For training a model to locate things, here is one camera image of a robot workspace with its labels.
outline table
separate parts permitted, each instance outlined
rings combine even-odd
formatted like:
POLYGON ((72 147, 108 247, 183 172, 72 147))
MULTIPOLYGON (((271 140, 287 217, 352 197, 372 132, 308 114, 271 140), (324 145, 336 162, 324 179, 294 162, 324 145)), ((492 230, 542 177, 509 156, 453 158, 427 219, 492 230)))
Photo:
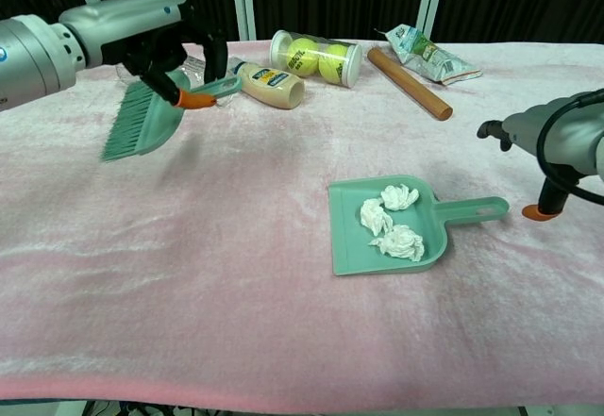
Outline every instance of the table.
MULTIPOLYGON (((266 61, 268 45, 230 54, 266 61)), ((294 110, 238 94, 110 164, 98 156, 125 92, 112 67, 3 112, 0 398, 305 413, 603 402, 604 211, 572 197, 554 221, 523 218, 535 158, 476 130, 597 89, 604 47, 446 48, 484 76, 427 83, 454 109, 443 123, 366 59, 353 90, 309 79, 294 110), (451 227, 426 273, 335 277, 328 184, 397 174, 441 200, 503 196, 511 213, 451 227)))

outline green brush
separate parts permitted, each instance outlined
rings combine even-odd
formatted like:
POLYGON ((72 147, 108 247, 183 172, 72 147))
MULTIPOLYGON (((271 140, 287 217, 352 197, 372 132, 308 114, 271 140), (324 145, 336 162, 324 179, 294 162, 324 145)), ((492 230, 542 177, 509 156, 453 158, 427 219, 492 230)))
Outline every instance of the green brush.
MULTIPOLYGON (((189 91, 191 82, 183 72, 171 72, 168 76, 179 88, 189 91)), ((191 93, 206 93, 220 98, 241 88, 241 79, 233 76, 200 86, 191 93)), ((184 108, 173 107, 142 81, 131 84, 126 90, 101 159, 114 161, 153 152, 174 135, 183 113, 184 108)))

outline brush bristles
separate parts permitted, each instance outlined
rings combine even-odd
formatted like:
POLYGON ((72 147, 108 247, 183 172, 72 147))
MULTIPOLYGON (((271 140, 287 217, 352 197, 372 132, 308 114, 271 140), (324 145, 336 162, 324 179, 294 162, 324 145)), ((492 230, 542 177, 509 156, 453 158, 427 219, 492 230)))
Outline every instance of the brush bristles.
POLYGON ((111 127, 101 159, 112 161, 135 155, 147 110, 155 93, 143 82, 131 84, 111 127))

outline wooden rolling pin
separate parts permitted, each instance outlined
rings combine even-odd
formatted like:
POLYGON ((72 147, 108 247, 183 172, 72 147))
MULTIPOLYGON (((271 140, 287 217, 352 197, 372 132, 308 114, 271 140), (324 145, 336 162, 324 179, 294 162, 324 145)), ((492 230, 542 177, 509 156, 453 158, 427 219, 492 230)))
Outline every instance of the wooden rolling pin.
POLYGON ((413 97, 422 107, 430 111, 439 121, 446 121, 451 117, 451 114, 453 114, 452 107, 405 72, 398 62, 394 62, 388 58, 379 48, 369 50, 367 57, 376 67, 391 78, 397 86, 400 86, 403 91, 413 97))

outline tennis ball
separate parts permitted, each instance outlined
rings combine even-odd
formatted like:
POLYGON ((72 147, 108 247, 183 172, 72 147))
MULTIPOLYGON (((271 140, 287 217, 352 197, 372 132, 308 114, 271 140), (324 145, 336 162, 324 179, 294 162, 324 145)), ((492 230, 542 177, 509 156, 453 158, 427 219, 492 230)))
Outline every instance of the tennis ball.
POLYGON ((287 49, 287 66, 299 76, 312 75, 317 70, 319 47, 311 39, 296 39, 287 49))
POLYGON ((325 81, 332 84, 342 83, 342 69, 348 47, 343 45, 330 45, 319 58, 319 72, 325 81))

